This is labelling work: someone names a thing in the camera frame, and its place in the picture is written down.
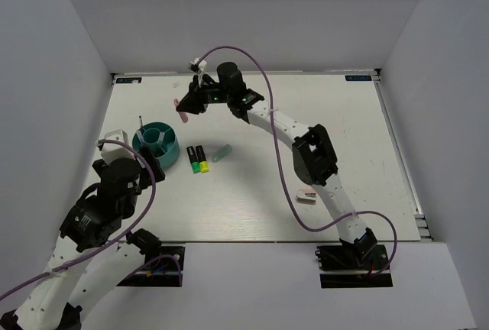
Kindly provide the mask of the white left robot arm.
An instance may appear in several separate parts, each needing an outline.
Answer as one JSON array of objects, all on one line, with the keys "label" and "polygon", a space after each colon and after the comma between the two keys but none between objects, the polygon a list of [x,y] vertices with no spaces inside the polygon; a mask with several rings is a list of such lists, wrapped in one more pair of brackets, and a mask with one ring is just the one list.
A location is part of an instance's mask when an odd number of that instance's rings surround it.
[{"label": "white left robot arm", "polygon": [[157,236],[132,226],[119,231],[139,195],[165,178],[155,153],[110,141],[100,150],[92,165],[99,181],[69,210],[44,272],[27,281],[34,285],[27,299],[2,315],[3,329],[80,329],[121,281],[160,263]]}]

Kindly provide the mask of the blue clear pen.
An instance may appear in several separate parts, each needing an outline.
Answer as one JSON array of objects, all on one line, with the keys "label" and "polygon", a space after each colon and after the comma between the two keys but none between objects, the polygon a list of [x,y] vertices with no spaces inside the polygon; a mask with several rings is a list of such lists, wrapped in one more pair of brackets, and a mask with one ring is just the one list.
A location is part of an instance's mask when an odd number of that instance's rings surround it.
[{"label": "blue clear pen", "polygon": [[164,140],[165,140],[165,136],[166,136],[166,132],[165,132],[165,131],[161,131],[161,132],[159,133],[159,136],[158,136],[157,142],[158,142],[159,144],[162,144],[162,143],[164,142]]}]

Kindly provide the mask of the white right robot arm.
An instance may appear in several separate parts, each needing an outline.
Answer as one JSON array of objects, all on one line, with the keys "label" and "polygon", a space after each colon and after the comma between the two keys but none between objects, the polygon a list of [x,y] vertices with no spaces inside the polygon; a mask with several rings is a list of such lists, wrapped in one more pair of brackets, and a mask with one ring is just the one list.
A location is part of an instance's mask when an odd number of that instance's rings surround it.
[{"label": "white right robot arm", "polygon": [[325,127],[309,127],[274,110],[271,101],[246,86],[235,63],[218,65],[217,80],[205,67],[204,60],[190,63],[193,80],[176,110],[199,115],[211,104],[226,104],[236,118],[270,133],[275,143],[284,143],[292,152],[296,176],[316,191],[333,218],[346,261],[364,267],[373,257],[377,239],[343,189],[338,158]]}]

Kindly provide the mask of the teal round divided organizer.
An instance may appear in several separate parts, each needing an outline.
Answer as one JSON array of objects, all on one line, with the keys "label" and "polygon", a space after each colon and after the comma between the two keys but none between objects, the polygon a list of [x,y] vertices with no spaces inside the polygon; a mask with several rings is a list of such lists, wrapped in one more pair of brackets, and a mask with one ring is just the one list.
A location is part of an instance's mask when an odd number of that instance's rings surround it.
[{"label": "teal round divided organizer", "polygon": [[[157,139],[161,131],[165,131],[166,136],[164,142],[159,144]],[[149,147],[163,170],[171,168],[180,155],[180,145],[174,129],[166,123],[155,121],[145,124],[141,133],[145,144],[141,144],[135,132],[131,142],[132,147],[135,150],[140,150],[141,146]]]}]

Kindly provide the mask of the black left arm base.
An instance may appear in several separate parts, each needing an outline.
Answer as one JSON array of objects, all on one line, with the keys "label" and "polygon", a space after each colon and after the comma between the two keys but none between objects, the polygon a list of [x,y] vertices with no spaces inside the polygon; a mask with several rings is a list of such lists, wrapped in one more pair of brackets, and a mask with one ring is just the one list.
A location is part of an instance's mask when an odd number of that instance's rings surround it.
[{"label": "black left arm base", "polygon": [[124,278],[120,287],[181,287],[186,248],[168,245],[143,228],[126,235],[144,259],[137,270]]}]

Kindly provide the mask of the green clear pen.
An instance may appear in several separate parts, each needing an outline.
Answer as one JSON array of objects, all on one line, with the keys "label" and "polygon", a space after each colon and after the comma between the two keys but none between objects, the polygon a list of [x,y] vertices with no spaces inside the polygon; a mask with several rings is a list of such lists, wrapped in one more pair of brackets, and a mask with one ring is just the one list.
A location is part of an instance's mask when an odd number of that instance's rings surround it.
[{"label": "green clear pen", "polygon": [[138,139],[141,142],[141,144],[145,144],[144,137],[143,137],[143,134],[141,133],[140,129],[136,130],[136,134],[137,134]]}]

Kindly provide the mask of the green black highlighter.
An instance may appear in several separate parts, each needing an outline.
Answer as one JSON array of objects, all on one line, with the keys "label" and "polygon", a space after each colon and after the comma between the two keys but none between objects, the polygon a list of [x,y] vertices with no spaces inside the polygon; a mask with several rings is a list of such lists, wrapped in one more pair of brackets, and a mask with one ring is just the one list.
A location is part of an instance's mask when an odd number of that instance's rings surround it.
[{"label": "green black highlighter", "polygon": [[186,148],[186,152],[189,158],[190,166],[192,168],[193,173],[200,172],[199,160],[196,154],[196,150],[193,146],[189,146]]}]

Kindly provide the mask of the yellow black highlighter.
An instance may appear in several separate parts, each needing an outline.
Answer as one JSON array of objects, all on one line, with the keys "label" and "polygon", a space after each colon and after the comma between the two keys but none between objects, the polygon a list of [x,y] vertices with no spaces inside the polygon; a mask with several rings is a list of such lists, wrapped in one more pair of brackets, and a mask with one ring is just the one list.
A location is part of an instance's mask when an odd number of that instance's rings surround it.
[{"label": "yellow black highlighter", "polygon": [[202,145],[196,146],[196,156],[199,163],[200,172],[207,173],[209,171],[209,165]]}]

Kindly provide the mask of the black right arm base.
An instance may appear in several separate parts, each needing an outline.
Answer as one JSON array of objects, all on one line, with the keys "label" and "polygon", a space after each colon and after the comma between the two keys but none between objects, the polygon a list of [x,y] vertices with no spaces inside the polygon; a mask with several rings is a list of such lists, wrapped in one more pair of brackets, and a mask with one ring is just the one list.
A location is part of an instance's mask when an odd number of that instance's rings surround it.
[{"label": "black right arm base", "polygon": [[315,255],[322,289],[393,287],[390,268],[385,268],[388,256],[383,244],[378,244],[361,264],[349,258],[341,245],[317,246]]}]

